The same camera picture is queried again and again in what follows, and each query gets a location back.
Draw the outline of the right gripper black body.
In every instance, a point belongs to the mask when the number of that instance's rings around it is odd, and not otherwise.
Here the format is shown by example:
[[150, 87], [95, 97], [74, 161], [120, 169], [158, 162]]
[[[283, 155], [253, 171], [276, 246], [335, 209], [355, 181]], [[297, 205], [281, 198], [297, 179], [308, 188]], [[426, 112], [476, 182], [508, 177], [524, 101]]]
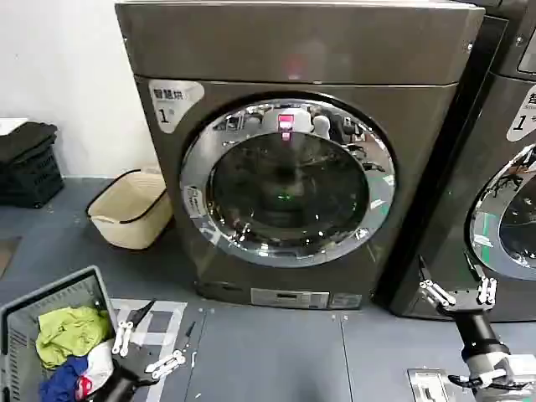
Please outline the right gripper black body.
[[492, 305], [478, 301], [477, 290], [451, 292], [456, 299], [454, 305], [439, 303], [436, 311], [451, 318], [463, 342], [462, 357], [475, 357], [487, 353], [506, 353], [503, 344], [493, 331], [487, 312]]

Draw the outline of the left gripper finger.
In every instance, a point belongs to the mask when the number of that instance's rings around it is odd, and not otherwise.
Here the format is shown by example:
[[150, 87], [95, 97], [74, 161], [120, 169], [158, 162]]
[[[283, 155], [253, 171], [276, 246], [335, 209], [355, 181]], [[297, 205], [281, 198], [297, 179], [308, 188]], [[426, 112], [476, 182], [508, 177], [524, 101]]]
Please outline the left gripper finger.
[[148, 364], [145, 373], [150, 374], [152, 379], [162, 379], [184, 364], [186, 362], [185, 353], [195, 326], [196, 322], [192, 322], [179, 341], [178, 348], [174, 349], [169, 355], [160, 358], [155, 363]]
[[125, 320], [120, 320], [117, 324], [116, 336], [111, 348], [112, 355], [126, 357], [129, 353], [131, 335], [137, 329], [142, 319], [150, 312], [156, 299], [151, 299], [143, 307], [130, 312]]

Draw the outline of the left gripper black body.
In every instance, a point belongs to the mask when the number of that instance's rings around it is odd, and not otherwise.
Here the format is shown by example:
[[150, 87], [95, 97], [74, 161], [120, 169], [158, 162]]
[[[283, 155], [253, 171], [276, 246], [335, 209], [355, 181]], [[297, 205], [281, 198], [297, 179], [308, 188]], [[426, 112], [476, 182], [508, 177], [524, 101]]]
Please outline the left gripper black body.
[[114, 355], [113, 373], [106, 383], [96, 391], [97, 401], [123, 402], [132, 401], [135, 393], [142, 388], [153, 386], [157, 380], [146, 372], [153, 362], [150, 349], [131, 343], [125, 357]]

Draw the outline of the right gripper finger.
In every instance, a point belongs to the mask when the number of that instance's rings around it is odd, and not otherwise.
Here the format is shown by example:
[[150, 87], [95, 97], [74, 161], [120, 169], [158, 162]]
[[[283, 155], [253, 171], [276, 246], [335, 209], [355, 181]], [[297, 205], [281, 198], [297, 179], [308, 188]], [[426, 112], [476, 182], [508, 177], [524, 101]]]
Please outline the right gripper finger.
[[418, 255], [418, 266], [420, 274], [419, 287], [423, 297], [433, 307], [455, 306], [456, 298], [431, 279], [431, 274], [422, 255]]
[[497, 293], [497, 280], [484, 274], [482, 267], [476, 264], [465, 251], [464, 256], [468, 269], [477, 282], [477, 303], [495, 303]]

